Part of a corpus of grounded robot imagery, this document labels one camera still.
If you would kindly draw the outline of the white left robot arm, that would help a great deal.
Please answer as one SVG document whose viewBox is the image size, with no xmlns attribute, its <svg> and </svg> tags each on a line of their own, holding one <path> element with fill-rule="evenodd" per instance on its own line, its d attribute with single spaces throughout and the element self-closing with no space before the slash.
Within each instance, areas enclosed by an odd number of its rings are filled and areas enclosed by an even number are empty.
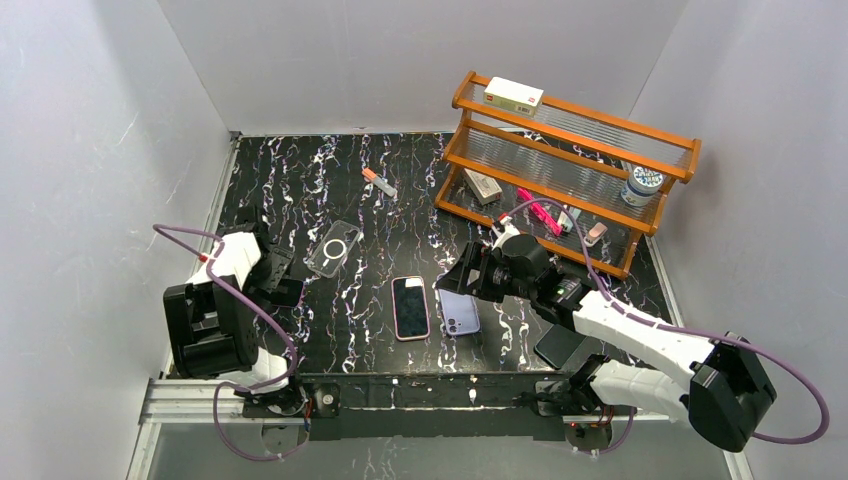
<svg viewBox="0 0 848 480">
<path fill-rule="evenodd" d="M 163 294 L 177 374 L 232 382 L 237 395 L 256 403 L 282 398 L 291 388 L 289 362 L 260 346 L 254 321 L 300 303 L 304 284 L 290 275 L 294 254 L 272 240 L 256 204 L 239 208 L 234 224 L 211 238 L 211 252 L 194 253 L 200 268 Z"/>
</svg>

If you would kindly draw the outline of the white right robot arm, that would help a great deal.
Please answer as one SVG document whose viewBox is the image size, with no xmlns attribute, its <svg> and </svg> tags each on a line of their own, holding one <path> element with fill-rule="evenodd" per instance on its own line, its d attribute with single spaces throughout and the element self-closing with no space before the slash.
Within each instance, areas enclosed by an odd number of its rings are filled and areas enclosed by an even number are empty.
<svg viewBox="0 0 848 480">
<path fill-rule="evenodd" d="M 556 260 L 535 237 L 518 234 L 498 247 L 466 245 L 437 288 L 500 303 L 527 300 L 542 319 L 595 338 L 642 361 L 625 365 L 592 355 L 562 387 L 537 397 L 567 410 L 630 406 L 683 420 L 710 444 L 740 452 L 777 394 L 756 354 L 738 335 L 710 340 L 673 332 L 608 299 L 596 282 Z"/>
</svg>

